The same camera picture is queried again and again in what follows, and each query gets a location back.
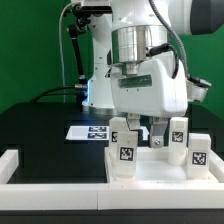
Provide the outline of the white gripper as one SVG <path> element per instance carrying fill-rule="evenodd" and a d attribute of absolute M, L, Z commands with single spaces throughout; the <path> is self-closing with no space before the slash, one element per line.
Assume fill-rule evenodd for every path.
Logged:
<path fill-rule="evenodd" d="M 112 69 L 113 104 L 118 112 L 128 113 L 129 129 L 141 128 L 140 115 L 154 116 L 150 118 L 151 148 L 164 146 L 167 118 L 184 116 L 188 107 L 183 65 L 179 64 L 178 74 L 172 78 L 174 68 L 173 53 L 167 52 L 140 63 L 134 76 L 123 75 L 120 68 Z"/>

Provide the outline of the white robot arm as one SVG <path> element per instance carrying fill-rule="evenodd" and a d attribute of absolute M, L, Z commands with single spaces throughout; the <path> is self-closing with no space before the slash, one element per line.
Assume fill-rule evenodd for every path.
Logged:
<path fill-rule="evenodd" d="M 85 106 L 151 118 L 149 142 L 164 145 L 167 120 L 184 116 L 211 84 L 189 74 L 182 34 L 224 25 L 224 0 L 83 0 L 94 64 Z"/>

